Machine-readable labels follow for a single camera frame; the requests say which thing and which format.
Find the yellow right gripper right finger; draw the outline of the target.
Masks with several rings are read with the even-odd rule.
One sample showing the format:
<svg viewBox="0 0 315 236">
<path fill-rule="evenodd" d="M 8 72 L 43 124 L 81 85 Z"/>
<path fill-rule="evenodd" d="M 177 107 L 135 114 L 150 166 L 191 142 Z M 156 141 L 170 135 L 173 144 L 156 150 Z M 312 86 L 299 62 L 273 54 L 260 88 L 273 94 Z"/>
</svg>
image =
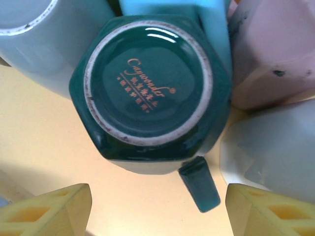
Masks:
<svg viewBox="0 0 315 236">
<path fill-rule="evenodd" d="M 227 187 L 225 206 L 235 236 L 313 236 L 315 206 L 244 184 Z"/>
</svg>

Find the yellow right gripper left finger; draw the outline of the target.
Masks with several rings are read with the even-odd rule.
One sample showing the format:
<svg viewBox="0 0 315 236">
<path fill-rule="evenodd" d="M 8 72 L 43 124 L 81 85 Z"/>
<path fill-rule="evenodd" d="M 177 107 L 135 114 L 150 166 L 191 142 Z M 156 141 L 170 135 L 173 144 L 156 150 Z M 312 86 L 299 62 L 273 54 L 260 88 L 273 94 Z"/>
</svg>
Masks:
<svg viewBox="0 0 315 236">
<path fill-rule="evenodd" d="M 92 208 L 87 183 L 71 185 L 0 208 L 2 236 L 84 236 Z"/>
</svg>

